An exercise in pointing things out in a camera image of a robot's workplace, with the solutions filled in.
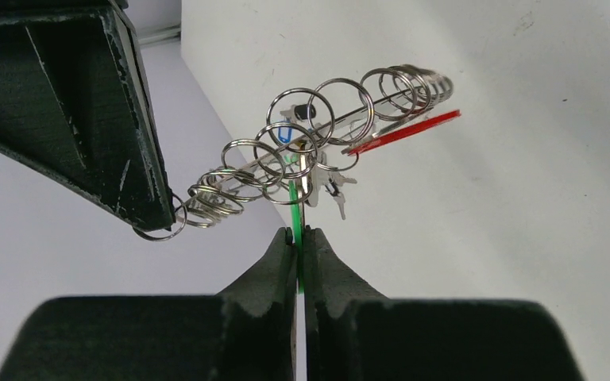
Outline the green key tag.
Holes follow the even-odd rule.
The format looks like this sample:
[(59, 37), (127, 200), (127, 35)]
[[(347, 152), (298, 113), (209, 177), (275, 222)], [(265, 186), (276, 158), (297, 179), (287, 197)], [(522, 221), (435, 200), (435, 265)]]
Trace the green key tag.
[(298, 294), (304, 293), (304, 283), (303, 283), (303, 269), (302, 269), (302, 259), (303, 259), (303, 224), (301, 221), (301, 217), (303, 216), (301, 213), (301, 207), (299, 203), (295, 203), (295, 201), (299, 198), (298, 185), (296, 180), (290, 180), (288, 183), (289, 186), (289, 196), (292, 204), (291, 207), (291, 222), (292, 222), (292, 232), (293, 232), (293, 240), (296, 249), (296, 275), (298, 282)]

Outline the red key tag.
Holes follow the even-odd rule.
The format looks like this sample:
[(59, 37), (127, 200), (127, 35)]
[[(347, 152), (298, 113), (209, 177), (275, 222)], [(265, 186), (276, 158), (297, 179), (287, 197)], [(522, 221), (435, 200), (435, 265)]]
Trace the red key tag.
[(357, 144), (350, 148), (342, 150), (342, 154), (347, 156), (360, 155), (364, 152), (369, 152), (375, 148), (385, 146), (387, 144), (394, 143), (398, 140), (402, 140), (408, 137), (412, 137), (416, 134), (433, 129), (437, 126), (443, 125), (449, 121), (452, 121), (461, 116), (460, 110), (453, 110), (445, 114), (440, 114), (435, 117), (430, 117), (424, 121), (417, 122), (412, 125), (405, 126), (396, 131), (380, 135), (378, 137), (371, 137), (370, 140)]

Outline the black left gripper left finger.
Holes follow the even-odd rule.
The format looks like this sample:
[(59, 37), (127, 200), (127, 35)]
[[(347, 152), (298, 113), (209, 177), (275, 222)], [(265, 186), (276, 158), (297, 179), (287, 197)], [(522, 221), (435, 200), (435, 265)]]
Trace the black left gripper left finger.
[(289, 228), (212, 295), (51, 298), (25, 320), (0, 380), (293, 380)]

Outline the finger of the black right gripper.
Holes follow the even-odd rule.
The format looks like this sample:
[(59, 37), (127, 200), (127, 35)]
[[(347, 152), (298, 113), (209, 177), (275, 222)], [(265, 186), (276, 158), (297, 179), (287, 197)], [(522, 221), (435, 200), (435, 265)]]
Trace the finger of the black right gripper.
[(0, 1), (0, 153), (135, 229), (175, 221), (126, 1)]

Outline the silver metal ring disc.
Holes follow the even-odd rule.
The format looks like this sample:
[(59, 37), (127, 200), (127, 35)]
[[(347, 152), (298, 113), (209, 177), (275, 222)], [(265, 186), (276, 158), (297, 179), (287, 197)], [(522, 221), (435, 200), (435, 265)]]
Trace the silver metal ring disc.
[[(360, 80), (344, 77), (325, 81), (324, 85), (352, 87), (360, 102), (354, 110), (338, 114), (324, 96), (323, 86), (316, 88), (294, 87), (281, 93), (282, 98), (303, 94), (312, 104), (317, 116), (306, 121), (295, 118), (293, 109), (278, 111), (279, 99), (274, 98), (266, 112), (264, 126), (254, 137), (239, 138), (227, 143), (222, 153), (236, 148), (248, 148), (250, 157), (243, 166), (233, 166), (227, 159), (204, 173), (189, 186), (187, 198), (180, 199), (174, 209), (174, 222), (166, 229), (166, 238), (172, 239), (184, 228), (211, 228), (230, 216), (245, 211), (248, 203), (267, 200), (279, 204), (276, 197), (287, 191), (290, 180), (310, 174), (311, 191), (298, 198), (301, 209), (314, 206), (321, 189), (325, 189), (328, 171), (339, 171), (346, 176), (346, 167), (332, 165), (326, 158), (329, 149), (340, 153), (345, 148), (370, 140), (371, 137), (396, 131), (424, 121), (436, 106), (454, 94), (454, 83), (446, 75), (411, 64), (380, 67), (367, 71)], [(292, 139), (281, 144), (277, 129), (283, 121), (292, 128)], [(304, 171), (299, 170), (298, 156), (309, 153), (310, 162)], [(358, 160), (360, 155), (349, 156)]]

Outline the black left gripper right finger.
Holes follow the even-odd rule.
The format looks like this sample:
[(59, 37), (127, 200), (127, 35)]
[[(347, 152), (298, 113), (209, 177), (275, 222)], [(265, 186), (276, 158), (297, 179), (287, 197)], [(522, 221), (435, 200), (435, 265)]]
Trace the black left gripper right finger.
[(310, 380), (580, 380), (561, 327), (537, 302), (389, 298), (321, 229), (303, 233)]

